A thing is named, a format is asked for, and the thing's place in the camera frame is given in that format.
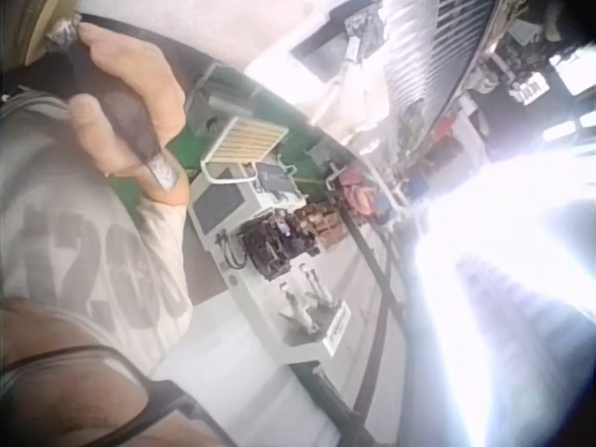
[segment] person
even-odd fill
[[[87,94],[64,103],[24,91],[3,104],[3,380],[4,371],[27,359],[98,345],[149,375],[191,315],[182,253],[189,184],[166,149],[185,123],[183,91],[158,47],[89,23],[79,36],[100,69],[143,99],[180,180],[161,190]],[[131,176],[141,187],[139,228],[106,175]],[[84,445],[122,427],[144,405],[142,387],[105,361],[77,365],[30,377],[10,405],[3,382],[3,424],[26,445]],[[213,445],[177,413],[127,445],[137,444]]]

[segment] eyeglasses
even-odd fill
[[[98,418],[103,417],[116,423],[117,428],[111,432],[95,429],[91,430],[95,435],[88,434],[80,443],[67,442],[76,447],[122,445],[176,412],[201,421],[223,445],[236,446],[209,413],[179,386],[170,380],[150,380],[109,346],[70,347],[5,367],[0,375],[0,411],[3,424],[8,427],[3,427],[3,431],[8,429],[15,438],[34,439],[36,434],[31,433],[31,428],[37,430],[38,421],[32,412],[44,413],[39,408],[40,400],[45,400],[52,412],[62,409],[70,414],[76,421],[69,422],[71,426],[97,428]],[[20,419],[20,414],[28,418],[29,429],[9,422]],[[43,431],[37,436],[46,436]]]

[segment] yellow slatted panel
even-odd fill
[[[287,129],[250,118],[238,118],[210,157],[216,163],[252,163],[263,160]]]

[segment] skin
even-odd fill
[[[184,94],[163,54],[153,44],[88,23],[81,24],[79,34],[90,48],[94,63],[143,98],[165,156],[180,171],[180,181],[171,192],[164,193],[115,135],[100,103],[89,95],[77,95],[69,101],[80,149],[91,155],[102,172],[134,177],[155,202],[187,205],[188,179],[165,148],[183,128]],[[2,365],[57,349],[98,343],[79,327],[30,300],[0,301],[0,324]],[[122,426],[146,403],[141,388],[99,361],[60,367],[47,374],[52,374],[50,379],[39,376],[27,380],[11,408],[9,423],[28,445],[83,445]],[[175,413],[127,445],[190,447],[216,443]]]

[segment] gray t-shirt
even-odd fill
[[[137,229],[75,142],[59,100],[21,94],[0,121],[3,297],[57,309],[150,373],[186,331],[185,207],[144,199]]]

